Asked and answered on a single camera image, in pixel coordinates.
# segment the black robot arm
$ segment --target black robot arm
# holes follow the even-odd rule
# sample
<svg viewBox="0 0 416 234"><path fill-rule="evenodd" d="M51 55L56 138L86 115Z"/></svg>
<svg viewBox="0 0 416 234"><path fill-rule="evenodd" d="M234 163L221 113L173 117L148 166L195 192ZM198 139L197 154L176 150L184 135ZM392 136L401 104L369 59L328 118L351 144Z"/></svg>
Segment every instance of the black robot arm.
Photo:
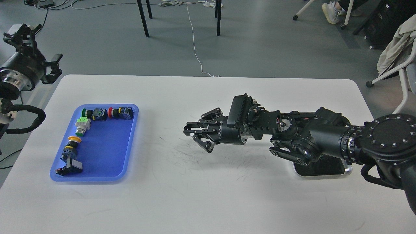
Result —
<svg viewBox="0 0 416 234"><path fill-rule="evenodd" d="M269 151L278 157L308 166L328 155L347 164L364 165L363 177L375 184L403 189L416 214L416 117L387 115L364 126L354 126L323 107L316 112L269 112L247 94L235 96L230 114L215 108L197 122L188 122L186 135L211 153L216 144L240 144L247 138L272 135ZM380 178L369 170L376 166Z"/></svg>

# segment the white table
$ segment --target white table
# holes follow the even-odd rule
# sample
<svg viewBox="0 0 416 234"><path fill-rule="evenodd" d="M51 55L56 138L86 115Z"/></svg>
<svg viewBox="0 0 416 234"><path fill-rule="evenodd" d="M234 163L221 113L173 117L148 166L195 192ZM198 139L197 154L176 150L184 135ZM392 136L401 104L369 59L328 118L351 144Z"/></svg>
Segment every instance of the white table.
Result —
<svg viewBox="0 0 416 234"><path fill-rule="evenodd" d="M183 134L187 121L248 93L269 111L372 116L351 80L68 75L47 118L0 189L0 233L415 233L401 190L366 182L360 166L304 180L269 153L269 136L212 154ZM108 184L54 182L49 169L75 108L134 103L139 118L126 175Z"/></svg>

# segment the sneaker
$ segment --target sneaker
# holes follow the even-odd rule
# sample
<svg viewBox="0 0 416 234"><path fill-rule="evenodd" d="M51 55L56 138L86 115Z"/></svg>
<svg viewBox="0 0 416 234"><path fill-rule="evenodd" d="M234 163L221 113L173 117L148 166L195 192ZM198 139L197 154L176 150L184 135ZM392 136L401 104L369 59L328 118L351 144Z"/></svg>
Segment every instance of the sneaker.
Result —
<svg viewBox="0 0 416 234"><path fill-rule="evenodd" d="M344 9L342 9L340 12L338 12L338 15L340 15L340 16L346 16L347 15L347 11L344 10ZM363 12L362 11L360 11L358 9L355 9L355 10L353 10L351 12L351 15L350 16L352 16L352 17L360 17L362 15L363 15Z"/></svg>
<svg viewBox="0 0 416 234"><path fill-rule="evenodd" d="M335 10L334 5L335 5L334 2L322 4L322 10L324 11L327 21L333 25L339 22L338 12L341 11L341 10Z"/></svg>

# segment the white cable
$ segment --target white cable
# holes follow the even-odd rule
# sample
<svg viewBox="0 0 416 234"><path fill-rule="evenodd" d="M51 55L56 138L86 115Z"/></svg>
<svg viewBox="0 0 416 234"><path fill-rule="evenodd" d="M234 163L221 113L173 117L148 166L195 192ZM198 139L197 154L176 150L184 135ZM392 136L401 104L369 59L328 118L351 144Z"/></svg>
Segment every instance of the white cable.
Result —
<svg viewBox="0 0 416 234"><path fill-rule="evenodd" d="M188 0L186 2L184 1L180 1L180 0L161 0L162 2L159 3L159 6L161 7L167 7L167 6L180 6L182 4L196 4L196 3L202 3L202 6L204 7L212 7L215 8L215 0L212 0L214 3L211 3L209 1L194 1L194 2L188 2Z"/></svg>
<svg viewBox="0 0 416 234"><path fill-rule="evenodd" d="M191 15L189 14L189 9L188 9L188 0L186 0L187 4L186 4L186 10L188 11L188 18L189 18L189 22L191 23L191 28L192 28L192 40L193 40L193 53L195 54L196 59L198 60L199 64L201 64L201 73L202 74L208 74L210 77L213 77L211 74L209 74L208 72L204 72L202 70L202 63L201 61L199 61L198 56L196 55L196 47L195 47L195 35L193 33L193 25L192 25L192 21L191 21Z"/></svg>

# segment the blue tray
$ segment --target blue tray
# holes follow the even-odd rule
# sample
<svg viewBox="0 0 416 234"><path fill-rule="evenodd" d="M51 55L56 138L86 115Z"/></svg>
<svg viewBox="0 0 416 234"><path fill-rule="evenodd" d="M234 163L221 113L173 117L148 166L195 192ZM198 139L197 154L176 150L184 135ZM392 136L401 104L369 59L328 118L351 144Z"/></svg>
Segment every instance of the blue tray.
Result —
<svg viewBox="0 0 416 234"><path fill-rule="evenodd" d="M78 174L57 175L55 169L65 166L60 159L69 136L75 136L75 122L81 117L82 109L131 107L133 119L110 119L107 121L91 121L91 129L87 130L82 142L78 145L77 161L82 162L83 172ZM134 104L85 104L78 107L71 117L67 131L59 146L49 175L57 182L69 181L115 181L124 176L129 163L131 143L136 128L139 108Z"/></svg>

